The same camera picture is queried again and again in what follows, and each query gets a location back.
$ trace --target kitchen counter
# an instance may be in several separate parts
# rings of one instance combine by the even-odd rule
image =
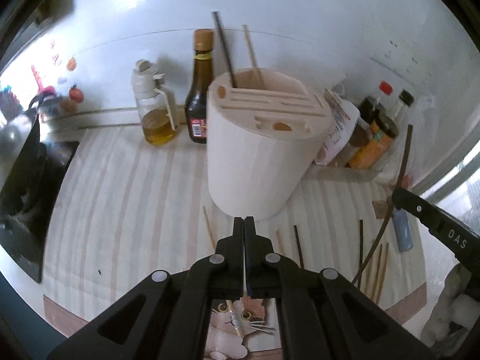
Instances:
[[[58,305],[88,321],[153,270],[176,273],[210,255],[203,205],[215,239],[229,235],[233,223],[210,199],[205,147],[192,143],[184,126],[178,137],[160,147],[147,144],[138,126],[70,134],[83,133],[52,214],[42,285],[0,250],[0,271],[50,322],[44,295],[49,310]],[[257,232],[272,239],[275,251],[298,261],[296,224],[305,268],[332,266],[351,279],[358,265],[358,218],[364,219],[367,249],[381,222],[374,217],[371,200],[388,193],[387,187],[372,182],[333,181],[315,168],[284,209],[256,223]],[[418,227],[411,221],[416,247],[401,255],[391,227],[382,240],[391,245],[380,306],[393,309],[417,293],[415,312],[423,305],[419,289],[426,280]],[[268,346],[275,347],[276,340]]]

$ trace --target black chopstick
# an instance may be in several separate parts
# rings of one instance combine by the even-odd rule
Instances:
[[[213,11],[212,16],[215,22],[215,26],[217,27],[218,35],[220,37],[220,44],[222,45],[222,51],[223,51],[223,56],[225,57],[226,68],[229,70],[230,83],[232,84],[232,88],[237,88],[237,81],[235,79],[235,75],[233,74],[233,67],[230,59],[229,48],[227,46],[227,40],[225,39],[225,33],[223,31],[222,22],[220,21],[220,15],[218,14],[217,11]]]
[[[358,267],[360,268],[363,263],[363,220],[360,220],[360,256],[358,259]],[[360,287],[362,285],[362,276],[358,278],[357,281],[357,288],[360,290]]]
[[[300,268],[303,269],[303,255],[302,255],[302,248],[300,247],[299,231],[297,230],[297,225],[294,225],[293,228],[295,230],[295,238],[297,240],[297,250],[298,250],[298,259],[300,260]]]

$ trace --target cork stopper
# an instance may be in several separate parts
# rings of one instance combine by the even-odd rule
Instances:
[[[208,51],[213,49],[213,30],[201,28],[193,34],[193,47],[196,51]]]

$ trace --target cat illustration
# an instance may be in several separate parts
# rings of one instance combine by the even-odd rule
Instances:
[[[248,296],[230,303],[214,300],[205,357],[214,360],[243,359],[248,354],[242,344],[246,335],[256,331],[272,333],[273,328],[264,325],[265,307],[262,302],[263,299]]]

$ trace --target cooking oil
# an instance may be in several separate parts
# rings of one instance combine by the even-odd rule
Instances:
[[[150,111],[142,118],[142,129],[145,140],[152,145],[162,145],[175,135],[167,110],[161,108]]]

